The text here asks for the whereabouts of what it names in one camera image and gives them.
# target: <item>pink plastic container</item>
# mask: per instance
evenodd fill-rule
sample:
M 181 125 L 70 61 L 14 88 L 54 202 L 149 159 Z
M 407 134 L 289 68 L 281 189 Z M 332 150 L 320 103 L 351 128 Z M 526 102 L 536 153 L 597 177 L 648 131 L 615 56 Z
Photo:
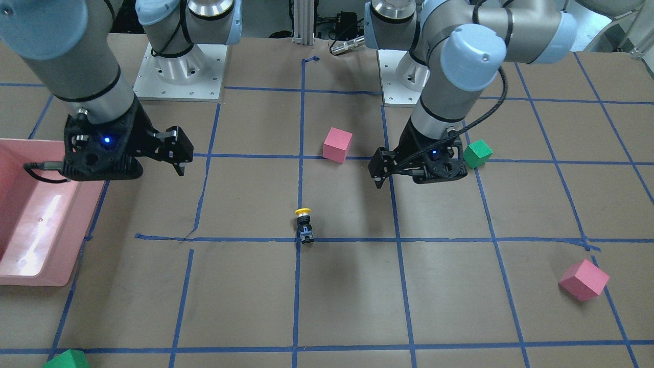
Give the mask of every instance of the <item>pink plastic container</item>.
M 62 141 L 0 139 L 0 285 L 70 280 L 103 182 L 48 184 L 22 168 L 62 158 Z M 37 173 L 61 179 L 57 172 Z

